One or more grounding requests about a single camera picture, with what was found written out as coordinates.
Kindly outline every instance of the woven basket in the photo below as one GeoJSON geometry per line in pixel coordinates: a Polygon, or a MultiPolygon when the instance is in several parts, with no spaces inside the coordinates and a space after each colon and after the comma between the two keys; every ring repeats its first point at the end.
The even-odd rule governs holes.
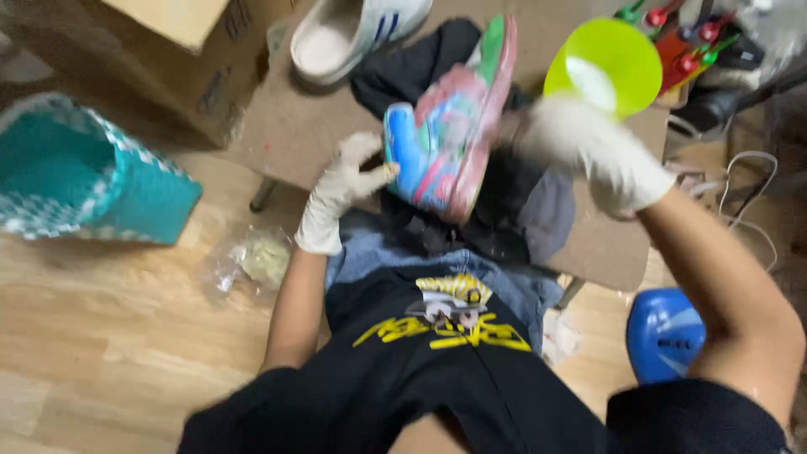
{"type": "Polygon", "coordinates": [[[0,228],[173,244],[202,186],[98,113],[47,93],[0,114],[0,228]]]}

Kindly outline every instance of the wooden floor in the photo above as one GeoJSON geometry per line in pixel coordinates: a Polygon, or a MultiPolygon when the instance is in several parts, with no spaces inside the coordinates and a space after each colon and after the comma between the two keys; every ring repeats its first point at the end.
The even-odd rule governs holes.
{"type": "MultiPolygon", "coordinates": [[[[204,153],[176,159],[205,193],[175,247],[0,236],[0,453],[174,452],[190,411],[254,376],[271,296],[242,288],[212,303],[199,264],[245,224],[294,232],[307,195],[279,187],[253,215],[251,171],[204,153]]],[[[651,252],[643,286],[670,283],[651,252]]],[[[608,395],[634,384],[632,297],[589,284],[568,309],[582,347],[556,370],[601,418],[608,395]]]]}

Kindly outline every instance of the white latex glove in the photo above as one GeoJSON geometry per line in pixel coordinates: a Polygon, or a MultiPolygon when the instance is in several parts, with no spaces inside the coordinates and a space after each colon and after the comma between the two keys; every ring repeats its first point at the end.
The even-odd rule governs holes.
{"type": "Polygon", "coordinates": [[[658,202],[675,182],[626,126],[576,99],[550,96],[504,118],[498,140],[524,158],[583,176],[600,209],[615,218],[658,202]]]}
{"type": "Polygon", "coordinates": [[[372,132],[356,132],[339,144],[331,161],[308,197],[303,219],[295,235],[300,249],[313,254],[335,255],[342,250],[339,218],[356,200],[376,192],[398,174],[398,165],[387,163],[370,172],[358,168],[382,146],[372,132]]]}

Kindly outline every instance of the white cable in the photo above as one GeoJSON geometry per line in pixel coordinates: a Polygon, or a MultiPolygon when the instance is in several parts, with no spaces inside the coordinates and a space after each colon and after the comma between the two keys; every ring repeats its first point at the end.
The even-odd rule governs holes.
{"type": "Polygon", "coordinates": [[[717,206],[717,215],[721,219],[726,219],[728,221],[733,222],[733,224],[729,226],[729,230],[733,229],[735,225],[740,224],[753,230],[756,230],[765,238],[767,244],[771,247],[771,250],[773,251],[773,261],[771,262],[771,264],[767,266],[767,268],[765,268],[765,271],[770,271],[774,267],[774,265],[776,265],[776,262],[779,261],[779,254],[776,252],[776,245],[773,244],[773,240],[771,240],[771,237],[767,234],[767,232],[765,232],[765,230],[763,230],[762,227],[759,227],[757,224],[751,222],[743,221],[742,215],[744,215],[748,207],[750,207],[765,192],[768,185],[771,184],[771,181],[773,180],[773,177],[776,175],[778,169],[779,169],[779,160],[776,159],[776,157],[770,153],[765,153],[763,151],[743,151],[741,153],[737,153],[737,156],[731,159],[731,161],[729,162],[729,166],[725,169],[726,174],[725,190],[723,191],[723,196],[720,198],[720,204],[717,206]],[[729,185],[731,184],[731,166],[733,166],[736,161],[743,158],[767,159],[773,164],[773,168],[771,169],[770,176],[767,178],[767,180],[765,180],[765,183],[762,185],[762,189],[757,193],[757,195],[754,196],[753,199],[751,199],[751,201],[749,201],[746,204],[746,206],[742,210],[740,210],[739,213],[737,213],[737,216],[727,216],[723,214],[723,204],[725,203],[725,197],[729,193],[729,185]]]}

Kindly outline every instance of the yellow graphic print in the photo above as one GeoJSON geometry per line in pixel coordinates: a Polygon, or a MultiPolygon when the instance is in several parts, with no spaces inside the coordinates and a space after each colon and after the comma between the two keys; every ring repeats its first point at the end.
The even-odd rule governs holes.
{"type": "Polygon", "coordinates": [[[467,329],[462,325],[454,325],[451,322],[446,322],[443,328],[430,328],[417,317],[390,318],[367,330],[353,343],[353,346],[357,347],[374,334],[381,338],[381,342],[389,343],[400,338],[417,336],[433,330],[442,337],[429,343],[433,350],[460,347],[462,345],[477,347],[479,343],[486,343],[498,347],[512,348],[513,350],[531,351],[529,344],[512,326],[489,323],[495,318],[494,313],[484,313],[479,316],[479,322],[471,329],[467,329]]]}
{"type": "Polygon", "coordinates": [[[467,273],[446,277],[427,277],[415,281],[415,285],[423,292],[440,292],[451,295],[469,305],[485,305],[493,292],[474,276],[467,273]]]}

